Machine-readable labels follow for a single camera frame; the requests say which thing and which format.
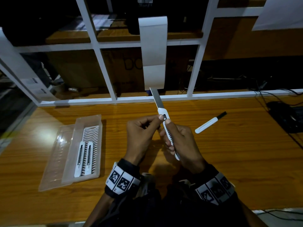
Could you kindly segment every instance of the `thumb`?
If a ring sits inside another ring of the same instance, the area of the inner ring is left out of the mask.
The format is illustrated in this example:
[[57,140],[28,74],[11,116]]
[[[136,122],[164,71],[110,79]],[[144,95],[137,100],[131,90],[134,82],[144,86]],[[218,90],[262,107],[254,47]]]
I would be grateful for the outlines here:
[[163,123],[164,117],[163,115],[158,115],[154,118],[154,120],[149,124],[149,126],[146,128],[146,130],[150,131],[152,134],[155,133],[155,131],[159,128],[161,123]]
[[169,131],[170,135],[172,136],[173,142],[175,142],[176,140],[180,140],[180,138],[183,136],[179,132],[176,124],[174,124],[170,119],[165,120],[165,126],[166,129]]

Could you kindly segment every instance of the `hand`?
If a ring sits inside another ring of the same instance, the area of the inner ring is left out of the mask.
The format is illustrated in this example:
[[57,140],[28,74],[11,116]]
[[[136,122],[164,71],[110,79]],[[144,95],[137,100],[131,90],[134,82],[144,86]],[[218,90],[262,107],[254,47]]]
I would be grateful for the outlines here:
[[145,156],[155,131],[164,121],[163,115],[145,116],[127,122],[127,150],[124,159],[138,165]]
[[202,172],[207,162],[199,151],[191,129],[188,126],[176,125],[170,119],[165,120],[165,126],[171,134],[174,145],[171,145],[165,129],[161,130],[160,136],[163,137],[169,152],[175,155],[176,150],[184,168],[187,168],[193,174]]

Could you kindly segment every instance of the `fingernail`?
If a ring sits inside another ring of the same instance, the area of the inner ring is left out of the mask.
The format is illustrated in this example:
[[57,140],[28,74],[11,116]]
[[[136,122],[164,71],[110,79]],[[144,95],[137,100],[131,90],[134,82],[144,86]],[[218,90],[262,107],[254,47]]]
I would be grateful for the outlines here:
[[170,119],[166,119],[166,120],[165,120],[165,124],[169,124],[170,122],[171,122]]

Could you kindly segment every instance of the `wooden table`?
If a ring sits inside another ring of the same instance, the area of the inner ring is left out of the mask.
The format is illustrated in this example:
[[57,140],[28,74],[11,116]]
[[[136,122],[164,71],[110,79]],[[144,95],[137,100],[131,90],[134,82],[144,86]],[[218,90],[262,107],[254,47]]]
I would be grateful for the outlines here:
[[[288,103],[303,97],[282,97]],[[164,102],[172,120],[192,130],[223,111],[227,115],[194,134],[205,159],[236,186],[250,209],[303,206],[303,150],[262,107],[261,98]],[[156,113],[154,103],[38,108],[0,156],[0,226],[83,221],[104,191],[112,165],[125,154],[128,120]],[[97,179],[38,192],[59,126],[101,114],[105,163]],[[303,144],[302,136],[294,137]],[[141,165],[157,178],[161,195],[178,171],[166,159],[158,133]]]

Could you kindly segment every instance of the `black and white wristband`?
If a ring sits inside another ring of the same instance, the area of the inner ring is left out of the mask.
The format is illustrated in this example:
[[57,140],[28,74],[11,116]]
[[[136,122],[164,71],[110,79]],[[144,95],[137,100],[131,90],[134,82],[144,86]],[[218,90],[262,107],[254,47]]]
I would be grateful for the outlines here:
[[106,180],[105,193],[115,198],[127,190],[138,187],[139,184],[139,179],[124,171],[117,163],[114,163],[112,171]]
[[211,202],[215,205],[225,202],[235,192],[233,186],[221,172],[195,189],[195,191],[203,201]]

